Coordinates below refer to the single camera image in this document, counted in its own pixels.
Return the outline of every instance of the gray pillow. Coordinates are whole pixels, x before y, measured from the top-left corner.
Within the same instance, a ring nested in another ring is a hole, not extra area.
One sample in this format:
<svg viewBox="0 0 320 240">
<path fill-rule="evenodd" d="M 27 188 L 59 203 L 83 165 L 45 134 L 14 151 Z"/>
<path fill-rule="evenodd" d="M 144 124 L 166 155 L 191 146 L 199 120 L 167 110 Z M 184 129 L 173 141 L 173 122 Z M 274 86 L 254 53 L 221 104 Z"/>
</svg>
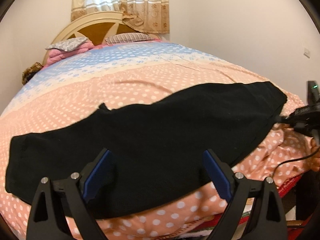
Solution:
<svg viewBox="0 0 320 240">
<path fill-rule="evenodd" d="M 81 44 L 88 40 L 87 37 L 71 38 L 66 41 L 59 41 L 55 44 L 49 45 L 46 50 L 50 49 L 60 49 L 63 51 L 73 51 L 78 48 Z"/>
<path fill-rule="evenodd" d="M 119 43 L 152 41 L 152 40 L 154 39 L 144 33 L 121 33 L 121 34 L 113 35 L 109 38 L 106 38 L 106 44 L 113 45 L 113 44 L 119 44 Z"/>
</svg>

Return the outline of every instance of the light switch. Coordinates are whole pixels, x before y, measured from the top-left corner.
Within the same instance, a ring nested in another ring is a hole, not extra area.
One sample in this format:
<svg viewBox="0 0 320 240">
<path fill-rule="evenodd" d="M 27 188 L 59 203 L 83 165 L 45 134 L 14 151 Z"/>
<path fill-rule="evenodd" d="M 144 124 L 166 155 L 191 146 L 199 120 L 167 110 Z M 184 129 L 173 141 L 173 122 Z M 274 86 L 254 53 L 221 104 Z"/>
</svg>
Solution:
<svg viewBox="0 0 320 240">
<path fill-rule="evenodd" d="M 310 58 L 310 50 L 308 50 L 307 48 L 304 48 L 303 55 L 305 55 L 307 58 Z"/>
</svg>

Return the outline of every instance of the curtain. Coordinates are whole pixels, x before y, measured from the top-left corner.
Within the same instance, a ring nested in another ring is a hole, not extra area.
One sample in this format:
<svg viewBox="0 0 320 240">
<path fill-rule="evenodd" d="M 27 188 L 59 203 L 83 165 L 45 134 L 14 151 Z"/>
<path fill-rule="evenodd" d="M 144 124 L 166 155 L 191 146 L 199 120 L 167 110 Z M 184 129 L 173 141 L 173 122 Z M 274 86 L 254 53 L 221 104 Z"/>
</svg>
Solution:
<svg viewBox="0 0 320 240">
<path fill-rule="evenodd" d="M 98 11 L 123 12 L 123 22 L 139 32 L 169 33 L 169 0 L 72 0 L 71 21 Z"/>
</svg>

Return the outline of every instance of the bedspread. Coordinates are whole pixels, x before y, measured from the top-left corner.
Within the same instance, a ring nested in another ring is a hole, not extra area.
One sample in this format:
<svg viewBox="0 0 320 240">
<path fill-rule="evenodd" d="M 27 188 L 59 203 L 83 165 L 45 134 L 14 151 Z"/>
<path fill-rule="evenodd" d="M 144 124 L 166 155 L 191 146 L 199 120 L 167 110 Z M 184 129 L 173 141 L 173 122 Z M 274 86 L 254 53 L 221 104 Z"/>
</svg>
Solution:
<svg viewBox="0 0 320 240">
<path fill-rule="evenodd" d="M 269 81 L 240 66 L 172 43 L 139 42 L 90 50 L 61 60 L 37 73 L 12 99 L 0 117 L 0 211 L 24 238 L 30 206 L 4 190 L 12 136 L 68 126 L 87 117 L 98 105 L 109 109 L 128 104 L 151 104 L 184 88 L 207 82 L 251 83 Z M 288 97 L 283 114 L 303 106 L 298 96 Z M 264 179 L 277 163 L 309 154 L 304 136 L 274 126 L 246 159 L 233 167 L 248 178 Z M 306 162 L 281 166 L 275 182 L 308 169 Z M 99 220 L 108 239 L 150 239 L 177 236 L 221 213 L 226 202 L 212 183 L 165 206 L 123 218 Z M 68 224 L 80 239 L 72 219 Z"/>
</svg>

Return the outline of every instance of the pink polka dot fabric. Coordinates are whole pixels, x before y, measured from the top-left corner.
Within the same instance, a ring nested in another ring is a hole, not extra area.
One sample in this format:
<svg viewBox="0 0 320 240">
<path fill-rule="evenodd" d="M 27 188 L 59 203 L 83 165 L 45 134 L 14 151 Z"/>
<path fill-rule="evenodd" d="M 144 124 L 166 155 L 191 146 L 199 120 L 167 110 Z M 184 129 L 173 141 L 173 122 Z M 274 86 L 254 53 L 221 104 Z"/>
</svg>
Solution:
<svg viewBox="0 0 320 240">
<path fill-rule="evenodd" d="M 8 194 L 4 188 L 12 136 L 66 127 L 87 117 L 101 103 L 109 109 L 129 104 L 151 104 L 197 84 L 263 81 L 268 79 L 226 61 L 212 61 L 201 53 L 194 53 L 193 60 L 173 55 L 152 64 L 136 63 L 130 67 L 118 66 L 93 74 L 66 77 L 62 85 L 52 85 L 36 96 L 15 103 L 0 118 L 1 215 L 21 238 L 25 238 L 30 206 Z M 283 114 L 303 106 L 296 95 L 284 93 L 288 101 Z M 233 167 L 233 171 L 241 171 L 251 179 L 263 180 L 273 173 L 278 163 L 305 156 L 309 154 L 309 149 L 304 136 L 275 126 L 249 156 Z M 301 161 L 284 164 L 277 169 L 275 182 L 281 186 L 288 178 L 308 168 L 308 163 Z M 223 212 L 226 206 L 226 201 L 219 198 L 214 185 L 208 183 L 167 205 L 127 217 L 99 220 L 98 224 L 110 240 L 163 239 L 194 229 Z M 74 220 L 68 218 L 67 222 L 73 236 L 81 239 Z"/>
</svg>

